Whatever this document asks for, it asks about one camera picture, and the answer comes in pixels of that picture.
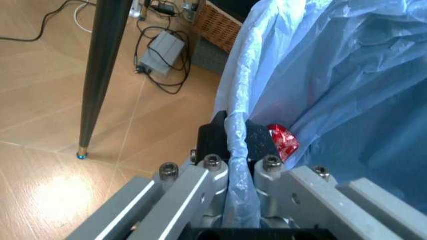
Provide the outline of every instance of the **red wrapped candy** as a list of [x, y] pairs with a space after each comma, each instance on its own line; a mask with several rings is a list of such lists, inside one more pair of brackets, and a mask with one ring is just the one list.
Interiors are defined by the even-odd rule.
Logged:
[[270, 131], [281, 160], [285, 163], [289, 156], [300, 147], [300, 143], [292, 132], [282, 125], [271, 124], [267, 128]]

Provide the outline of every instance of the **wooden floor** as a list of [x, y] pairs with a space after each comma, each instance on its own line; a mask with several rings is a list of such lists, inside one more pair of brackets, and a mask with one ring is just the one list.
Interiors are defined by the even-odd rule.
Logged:
[[[2, 0], [0, 36], [33, 38], [60, 0]], [[178, 95], [134, 74], [139, 31], [129, 19], [89, 160], [77, 160], [91, 35], [72, 4], [51, 18], [41, 40], [0, 40], [0, 239], [63, 239], [133, 176], [181, 164], [210, 121], [220, 76], [192, 66]], [[79, 16], [90, 28], [95, 13]], [[166, 26], [150, 15], [142, 26]], [[172, 29], [184, 28], [174, 20]], [[144, 52], [146, 41], [141, 44]], [[168, 81], [177, 81], [180, 73]]]

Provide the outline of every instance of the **wicker basket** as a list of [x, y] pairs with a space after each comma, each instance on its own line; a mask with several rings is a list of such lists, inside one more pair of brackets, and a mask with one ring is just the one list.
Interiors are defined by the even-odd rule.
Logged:
[[200, 1], [194, 31], [227, 53], [233, 48], [242, 23], [210, 1]]

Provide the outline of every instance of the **blue plastic bag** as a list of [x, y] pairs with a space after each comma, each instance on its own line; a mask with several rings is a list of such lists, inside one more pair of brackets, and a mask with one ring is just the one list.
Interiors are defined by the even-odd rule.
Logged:
[[426, 56], [426, 0], [258, 2], [216, 98], [215, 113], [229, 115], [224, 227], [259, 226], [247, 119], [296, 135], [286, 169], [316, 164], [341, 182], [367, 177], [426, 212]]

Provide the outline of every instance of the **black table leg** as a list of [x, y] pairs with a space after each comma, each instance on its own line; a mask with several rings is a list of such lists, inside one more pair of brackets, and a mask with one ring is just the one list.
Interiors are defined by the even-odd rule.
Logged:
[[98, 0], [84, 82], [79, 159], [88, 146], [101, 111], [117, 53], [125, 31], [132, 0]]

